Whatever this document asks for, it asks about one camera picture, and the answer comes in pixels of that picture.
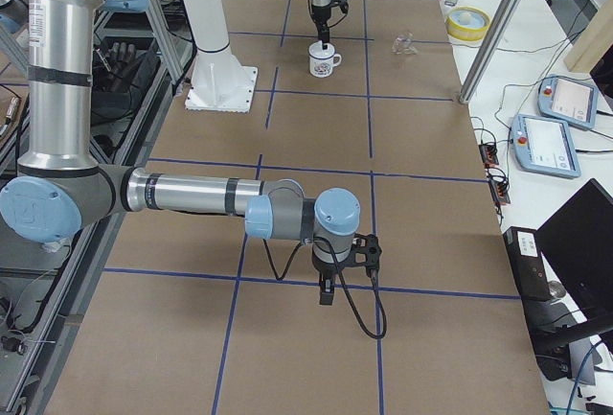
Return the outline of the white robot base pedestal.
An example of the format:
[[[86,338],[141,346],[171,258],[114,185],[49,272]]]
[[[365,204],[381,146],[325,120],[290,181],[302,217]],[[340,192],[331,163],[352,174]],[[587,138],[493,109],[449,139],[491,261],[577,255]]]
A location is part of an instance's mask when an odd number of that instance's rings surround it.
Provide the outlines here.
[[[222,0],[183,0],[196,48],[189,110],[246,113],[258,76],[233,54]]]

